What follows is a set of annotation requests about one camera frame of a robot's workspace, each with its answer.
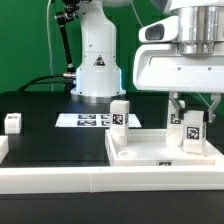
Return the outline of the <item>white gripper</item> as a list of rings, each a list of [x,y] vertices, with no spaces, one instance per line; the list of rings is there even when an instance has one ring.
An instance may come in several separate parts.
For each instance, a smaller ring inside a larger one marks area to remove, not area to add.
[[[212,93],[206,111],[212,123],[224,93],[224,44],[208,55],[179,55],[176,44],[142,45],[135,54],[133,83],[138,90],[170,92],[175,118],[180,120],[184,109],[178,92]]]

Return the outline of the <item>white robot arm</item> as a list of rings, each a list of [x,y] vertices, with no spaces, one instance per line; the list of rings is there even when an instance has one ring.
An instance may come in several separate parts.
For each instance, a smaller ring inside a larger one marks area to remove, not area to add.
[[[122,92],[116,66],[116,28],[105,7],[122,7],[133,0],[62,0],[65,20],[79,18],[82,63],[76,70],[76,96],[95,100]],[[181,92],[209,93],[207,119],[224,94],[224,0],[150,0],[168,17],[140,29],[133,66],[139,90],[165,91],[175,108]]]

